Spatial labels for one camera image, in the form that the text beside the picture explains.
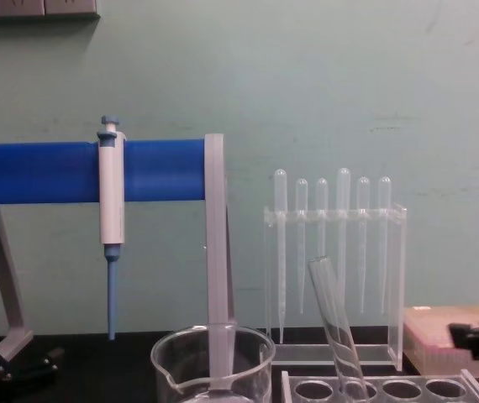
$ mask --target pipette stand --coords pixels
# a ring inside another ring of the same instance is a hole
[[[333,363],[327,344],[287,343],[286,337],[290,312],[296,317],[294,326],[321,327],[317,313],[305,316],[318,308],[310,287],[304,288],[304,294],[303,287],[308,285],[307,262],[328,255],[335,262],[350,325],[387,328],[386,343],[356,345],[361,364],[394,365],[402,370],[407,210],[392,202],[389,178],[373,186],[372,194],[377,190],[378,196],[374,207],[370,207],[370,181],[357,179],[355,191],[350,172],[341,169],[336,191],[329,191],[322,178],[308,197],[310,186],[305,179],[287,186],[287,173],[275,173],[275,208],[264,210],[266,330],[271,334],[277,324],[284,329],[284,343],[276,345],[274,365]],[[296,206],[282,200],[292,194],[287,189],[295,189]],[[328,195],[336,196],[335,204]],[[350,195],[356,200],[350,202]],[[315,200],[315,206],[308,205],[309,199]],[[283,302],[288,317],[282,315]]]
[[[95,143],[0,144],[0,205],[99,202],[97,155]],[[126,202],[205,200],[208,322],[233,323],[224,136],[126,141],[124,186]],[[1,212],[0,291],[9,325],[0,355],[10,360],[33,333],[25,324]],[[231,342],[212,336],[212,376],[229,371],[224,352]]]

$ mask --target electrical socket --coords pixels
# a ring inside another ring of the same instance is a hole
[[[45,0],[45,12],[54,14],[97,14],[96,0]]]
[[[0,17],[45,15],[44,0],[0,0]]]

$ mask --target clear acrylic rack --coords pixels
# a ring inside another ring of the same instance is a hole
[[[321,327],[305,273],[310,259],[328,255],[350,325],[387,328],[387,343],[357,345],[361,364],[401,370],[407,210],[392,201],[386,176],[372,189],[364,176],[352,186],[343,168],[335,191],[324,178],[314,183],[311,191],[300,178],[288,191],[286,171],[277,170],[274,208],[264,209],[266,330],[281,329],[274,364],[332,364],[327,344],[284,343],[289,317],[293,327]]]

